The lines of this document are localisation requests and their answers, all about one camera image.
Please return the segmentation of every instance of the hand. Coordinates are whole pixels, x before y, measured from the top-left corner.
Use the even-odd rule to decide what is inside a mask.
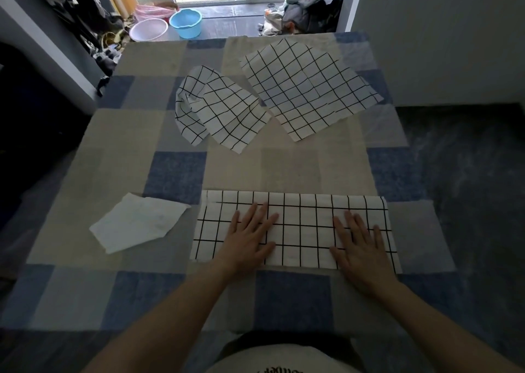
[[[254,270],[275,248],[275,242],[270,242],[258,250],[259,242],[279,214],[272,214],[259,226],[266,216],[268,203],[263,204],[259,211],[256,210],[257,203],[253,203],[241,222],[238,222],[239,211],[235,211],[224,244],[213,259],[212,263],[225,268],[230,277]]]
[[[358,214],[345,211],[345,218],[353,242],[339,218],[333,217],[334,227],[346,250],[331,247],[332,256],[351,284],[365,295],[380,299],[399,284],[386,254],[381,231],[375,225],[372,239]]]

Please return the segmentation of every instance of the finger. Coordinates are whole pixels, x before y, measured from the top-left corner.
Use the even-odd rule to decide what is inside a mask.
[[[356,245],[362,246],[363,244],[365,244],[365,241],[363,238],[363,234],[361,233],[361,230],[359,229],[359,226],[355,221],[354,217],[359,217],[359,214],[353,215],[350,211],[345,211],[346,222],[350,227],[354,242]]]
[[[235,211],[233,213],[232,221],[230,222],[230,226],[228,226],[228,235],[231,235],[235,230],[237,230],[237,222],[239,221],[239,211]]]
[[[363,239],[366,244],[373,245],[374,241],[372,240],[372,237],[370,236],[370,232],[366,228],[366,225],[364,224],[363,218],[361,218],[360,215],[356,214],[355,216],[355,222],[358,224],[359,230],[361,231],[361,234],[363,235]]]
[[[339,239],[341,239],[343,245],[345,246],[346,252],[350,253],[352,247],[355,247],[355,245],[352,243],[350,233],[346,231],[338,217],[333,217],[333,226],[334,228],[336,228],[337,235]]]
[[[279,219],[279,214],[274,213],[272,214],[265,222],[263,222],[262,225],[257,228],[255,231],[255,234],[257,237],[262,236],[267,230],[269,230],[272,225]]]
[[[273,249],[275,248],[275,242],[266,243],[259,251],[255,253],[255,259],[259,261],[260,264],[263,263],[264,259],[268,257]]]
[[[268,210],[268,203],[264,203],[262,207],[257,211],[248,226],[246,227],[246,230],[249,232],[255,231],[255,228],[257,227],[257,224],[261,222],[261,220],[266,217],[266,211]]]
[[[248,226],[248,224],[253,218],[253,214],[255,213],[255,210],[257,210],[257,203],[253,203],[251,207],[248,209],[248,211],[246,211],[246,214],[244,214],[244,217],[240,221],[240,224],[237,225],[237,230],[244,230],[246,226]]]
[[[332,254],[333,259],[336,260],[338,267],[343,271],[345,276],[349,276],[350,272],[350,263],[346,258],[344,250],[339,250],[337,247],[332,246],[330,248],[330,253]]]
[[[383,236],[381,235],[381,230],[379,229],[379,226],[374,225],[374,240],[375,240],[375,246],[378,250],[384,251],[385,250],[385,243],[383,241]]]

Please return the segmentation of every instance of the tablecloth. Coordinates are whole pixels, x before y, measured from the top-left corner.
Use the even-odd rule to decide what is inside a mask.
[[[386,198],[403,274],[455,271],[433,203],[370,41],[361,32],[293,36],[343,59],[385,100],[293,142],[275,118],[239,155],[207,137],[182,138],[175,92],[196,65],[253,91],[239,57],[279,37],[127,46],[7,302],[1,326],[121,330],[187,274],[206,190],[379,195]],[[107,255],[89,232],[128,192],[192,205],[162,239]],[[263,267],[231,284],[205,330],[396,332],[336,270]]]

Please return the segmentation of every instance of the forearm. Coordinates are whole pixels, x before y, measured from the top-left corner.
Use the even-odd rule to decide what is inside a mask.
[[[179,371],[229,280],[228,271],[208,264],[102,350],[85,373]]]
[[[403,284],[385,292],[381,302],[438,371],[523,372]]]

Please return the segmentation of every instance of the blue plastic basin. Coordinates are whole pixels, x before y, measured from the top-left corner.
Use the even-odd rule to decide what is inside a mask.
[[[170,26],[181,38],[195,38],[200,34],[202,15],[195,9],[181,9],[170,18]]]

